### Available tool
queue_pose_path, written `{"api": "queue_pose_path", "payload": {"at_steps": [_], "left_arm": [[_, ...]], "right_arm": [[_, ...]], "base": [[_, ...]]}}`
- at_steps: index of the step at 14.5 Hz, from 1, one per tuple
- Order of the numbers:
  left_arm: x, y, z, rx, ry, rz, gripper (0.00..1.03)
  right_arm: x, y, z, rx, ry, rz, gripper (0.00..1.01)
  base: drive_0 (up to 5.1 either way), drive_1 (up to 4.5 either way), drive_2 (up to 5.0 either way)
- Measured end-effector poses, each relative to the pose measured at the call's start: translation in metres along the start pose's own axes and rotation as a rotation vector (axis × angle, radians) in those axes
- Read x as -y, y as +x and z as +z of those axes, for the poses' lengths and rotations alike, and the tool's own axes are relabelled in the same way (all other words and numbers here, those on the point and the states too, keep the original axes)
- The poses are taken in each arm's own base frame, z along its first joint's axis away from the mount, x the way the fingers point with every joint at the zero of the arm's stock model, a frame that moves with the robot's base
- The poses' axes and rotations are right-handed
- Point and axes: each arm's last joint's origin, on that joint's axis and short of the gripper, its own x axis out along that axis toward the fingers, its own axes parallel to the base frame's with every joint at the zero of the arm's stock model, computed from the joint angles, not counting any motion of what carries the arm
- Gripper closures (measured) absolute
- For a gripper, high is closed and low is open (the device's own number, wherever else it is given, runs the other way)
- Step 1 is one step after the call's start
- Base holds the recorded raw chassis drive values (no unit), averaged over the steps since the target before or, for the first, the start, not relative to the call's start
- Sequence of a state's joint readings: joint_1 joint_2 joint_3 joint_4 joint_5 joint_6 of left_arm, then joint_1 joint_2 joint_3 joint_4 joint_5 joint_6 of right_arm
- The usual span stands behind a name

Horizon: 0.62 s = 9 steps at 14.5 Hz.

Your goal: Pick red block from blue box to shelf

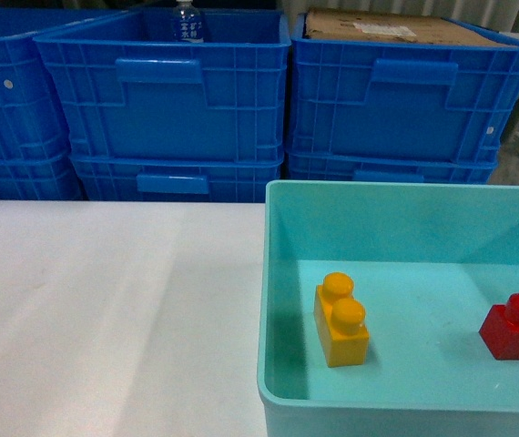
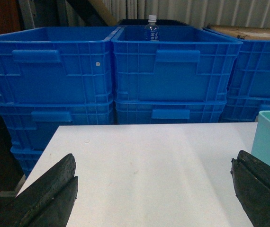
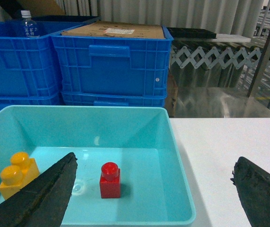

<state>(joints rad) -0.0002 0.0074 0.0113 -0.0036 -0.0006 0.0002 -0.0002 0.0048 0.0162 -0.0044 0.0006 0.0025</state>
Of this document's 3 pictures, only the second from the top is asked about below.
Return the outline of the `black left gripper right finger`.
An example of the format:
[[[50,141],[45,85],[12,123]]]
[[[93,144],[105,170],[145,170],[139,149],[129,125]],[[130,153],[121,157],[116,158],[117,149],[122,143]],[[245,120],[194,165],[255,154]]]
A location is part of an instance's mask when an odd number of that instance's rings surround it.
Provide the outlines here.
[[[241,150],[232,159],[235,195],[254,227],[270,227],[270,166]]]

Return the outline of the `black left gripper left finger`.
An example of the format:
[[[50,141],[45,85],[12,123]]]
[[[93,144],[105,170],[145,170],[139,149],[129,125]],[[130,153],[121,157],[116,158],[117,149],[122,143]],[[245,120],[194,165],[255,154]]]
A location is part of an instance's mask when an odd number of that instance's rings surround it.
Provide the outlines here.
[[[0,227],[65,227],[78,193],[73,154],[67,154],[0,209]]]

